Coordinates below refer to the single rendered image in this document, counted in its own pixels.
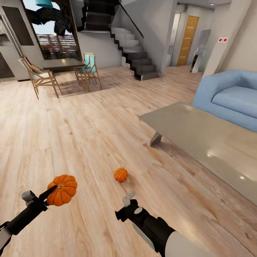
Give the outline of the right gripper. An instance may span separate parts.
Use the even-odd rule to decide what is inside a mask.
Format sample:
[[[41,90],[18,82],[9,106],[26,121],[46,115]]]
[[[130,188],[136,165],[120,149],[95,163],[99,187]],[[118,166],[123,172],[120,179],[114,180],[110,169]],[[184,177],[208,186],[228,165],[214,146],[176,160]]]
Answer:
[[[115,211],[116,217],[118,220],[121,219],[122,222],[129,218],[129,211],[132,207],[138,206],[136,200],[130,200],[130,205],[127,207],[123,207],[120,211]]]

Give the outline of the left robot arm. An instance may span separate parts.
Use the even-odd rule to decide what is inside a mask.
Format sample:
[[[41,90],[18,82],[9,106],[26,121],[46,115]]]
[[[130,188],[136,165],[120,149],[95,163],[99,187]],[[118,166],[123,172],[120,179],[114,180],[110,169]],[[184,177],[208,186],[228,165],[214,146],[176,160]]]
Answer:
[[[22,199],[26,202],[27,208],[24,209],[12,221],[4,222],[0,225],[0,256],[3,253],[4,246],[8,243],[12,235],[18,235],[35,217],[42,211],[47,210],[46,198],[57,188],[57,185],[51,187],[42,193],[39,198],[29,190],[22,193]]]

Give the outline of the pumpkin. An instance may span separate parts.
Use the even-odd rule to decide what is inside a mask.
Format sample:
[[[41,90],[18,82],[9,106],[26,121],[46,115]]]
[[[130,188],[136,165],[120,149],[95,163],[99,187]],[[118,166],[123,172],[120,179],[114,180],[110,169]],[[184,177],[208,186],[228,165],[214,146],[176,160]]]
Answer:
[[[115,177],[115,180],[117,180],[118,182],[124,182],[125,180],[127,180],[127,177],[128,177],[127,170],[124,169],[123,167],[117,169],[114,173],[114,177]]]
[[[57,185],[57,188],[46,198],[48,205],[57,207],[67,204],[76,194],[77,182],[74,176],[61,175],[55,177],[47,186],[47,190]]]

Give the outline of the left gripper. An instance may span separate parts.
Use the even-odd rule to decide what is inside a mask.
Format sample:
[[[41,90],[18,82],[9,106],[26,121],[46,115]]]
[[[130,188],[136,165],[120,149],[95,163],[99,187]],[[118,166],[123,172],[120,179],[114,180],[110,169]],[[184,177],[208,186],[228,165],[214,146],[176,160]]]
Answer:
[[[25,223],[29,224],[35,217],[37,217],[42,211],[47,210],[47,200],[46,198],[57,188],[57,185],[51,187],[46,192],[42,193],[39,198],[34,197],[32,200],[34,201],[31,205],[29,205],[26,209],[24,209],[21,213],[19,213],[20,219]]]

